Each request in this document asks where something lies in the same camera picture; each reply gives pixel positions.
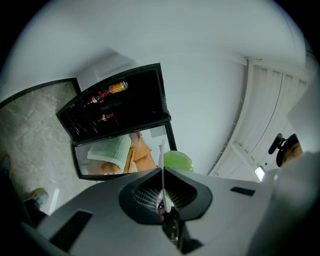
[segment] towel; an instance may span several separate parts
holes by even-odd
[[[128,156],[126,158],[125,166],[124,166],[124,174],[130,174],[132,171],[132,167],[134,164],[134,156],[135,156],[135,149],[130,147]]]
[[[134,162],[139,172],[157,168],[157,165],[154,159],[152,158],[151,154],[147,154],[146,156]]]
[[[115,174],[122,174],[125,169],[131,139],[128,135],[94,142],[88,151],[87,158],[106,161],[119,167]]]

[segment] black frame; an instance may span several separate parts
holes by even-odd
[[[50,81],[50,82],[44,82],[38,85],[35,85],[33,87],[24,89],[22,91],[19,91],[17,93],[15,93],[14,95],[4,99],[3,101],[0,102],[0,109],[2,109],[3,107],[5,107],[7,104],[9,104],[10,102],[13,102],[14,100],[28,94],[31,93],[35,90],[47,87],[47,86],[52,86],[55,84],[60,84],[60,83],[65,83],[65,82],[72,82],[74,90],[76,92],[77,95],[79,95],[81,93],[80,87],[79,87],[79,83],[76,77],[74,78],[66,78],[66,79],[60,79],[60,80],[54,80],[54,81]]]
[[[165,116],[170,116],[168,109],[167,109],[167,101],[166,101],[166,94],[165,94],[165,87],[164,87],[164,80],[162,77],[162,71],[161,71],[161,65],[160,63],[155,63],[155,64],[149,64],[149,65],[144,65],[144,66],[140,66],[140,67],[136,67],[136,68],[132,68],[126,71],[123,71],[121,73],[115,74],[113,76],[110,76],[104,80],[101,80],[100,82],[90,86],[89,88],[87,88],[86,90],[84,90],[83,92],[81,92],[80,94],[78,94],[76,97],[74,97],[73,99],[71,99],[66,105],[64,105],[57,113],[56,113],[56,117],[58,118],[59,122],[62,124],[63,128],[67,131],[67,133],[69,134],[69,136],[72,138],[72,140],[74,142],[78,142],[78,141],[83,141],[82,139],[76,139],[74,136],[72,136],[72,134],[69,132],[69,130],[67,129],[67,127],[65,126],[64,122],[62,121],[60,115],[62,113],[64,113],[68,108],[70,108],[70,106],[72,106],[73,104],[77,103],[78,101],[82,100],[85,96],[87,96],[88,94],[91,94],[92,92],[95,92],[97,89],[100,89],[101,87],[105,87],[106,85],[112,85],[115,82],[119,81],[119,79],[121,79],[122,77],[127,77],[127,76],[132,76],[135,74],[139,74],[141,72],[147,72],[147,71],[156,71],[157,74],[157,84],[159,85],[159,97],[161,98],[161,105],[162,105],[162,110]],[[87,116],[86,112],[83,111],[83,113],[85,114],[86,119],[89,120],[89,117]],[[91,124],[92,128],[97,132],[97,130],[95,129],[95,127],[92,125],[92,123],[89,121],[88,123]]]
[[[136,132],[140,132],[140,131],[151,129],[151,128],[155,128],[155,127],[165,126],[166,136],[167,136],[168,141],[169,141],[170,150],[177,151],[177,146],[176,146],[176,142],[175,142],[175,138],[174,138],[174,134],[173,134],[173,131],[172,131],[172,126],[171,126],[170,121],[171,121],[171,116],[168,115],[167,118],[161,119],[159,121],[150,122],[150,123],[143,124],[143,125],[137,125],[137,126],[134,126],[134,127],[130,128],[130,129],[123,129],[121,131],[117,131],[117,132],[114,132],[114,133],[111,133],[111,134],[108,134],[108,135],[97,136],[95,138],[90,138],[90,139],[83,140],[83,141],[80,141],[80,142],[74,142],[71,145],[72,158],[73,158],[74,167],[75,167],[75,170],[76,170],[76,173],[77,173],[79,179],[88,180],[88,181],[107,181],[107,180],[115,179],[117,177],[121,177],[121,176],[124,176],[124,175],[130,175],[131,174],[131,173],[112,174],[112,175],[87,175],[87,174],[82,174],[80,166],[79,166],[79,161],[78,161],[78,158],[77,158],[77,152],[76,152],[76,147],[79,147],[79,146],[82,146],[82,145],[86,145],[86,144],[90,144],[90,143],[93,143],[93,142],[102,141],[102,140],[105,140],[105,139],[111,139],[111,138],[118,137],[118,136],[121,136],[121,135],[136,133]]]

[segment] black slot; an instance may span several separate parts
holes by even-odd
[[[74,129],[77,131],[77,133],[79,133],[77,138],[90,138],[97,135],[98,132],[91,124],[91,121],[84,112],[80,102],[76,102],[65,112],[69,116],[70,122]]]
[[[79,136],[79,133],[74,128],[74,126],[71,124],[71,120],[67,114],[67,112],[63,112],[59,116],[59,120],[62,123],[62,126],[65,128],[65,130],[69,133],[72,139],[75,139],[77,136]]]
[[[243,188],[243,187],[238,187],[238,186],[235,186],[235,187],[231,188],[230,191],[236,192],[236,193],[239,193],[239,194],[243,194],[243,195],[246,195],[246,196],[250,196],[250,197],[252,197],[254,195],[254,193],[256,192],[255,190],[248,189],[248,188]]]
[[[92,213],[82,210],[77,211],[53,238],[51,238],[50,242],[61,250],[68,252],[91,217]]]

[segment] appliance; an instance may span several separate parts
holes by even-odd
[[[123,167],[112,175],[88,171],[92,162],[88,152],[97,143],[111,138],[139,132],[142,136],[150,135],[146,143],[153,150],[156,164],[161,144],[158,141],[165,139],[167,150],[177,150],[159,63],[130,69],[98,82],[56,115],[73,140],[72,154],[80,179],[108,180],[126,175]]]
[[[87,188],[44,219],[37,231],[25,223],[20,226],[45,255],[314,252],[319,166],[317,149],[269,170],[261,183],[167,167],[162,182],[161,168],[139,171]],[[163,183],[174,205],[164,221],[158,206]]]

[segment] white wall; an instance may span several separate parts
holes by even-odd
[[[0,101],[74,77],[109,53],[136,61],[221,50],[305,61],[300,32],[271,1],[57,0],[28,24],[12,49],[0,76]]]

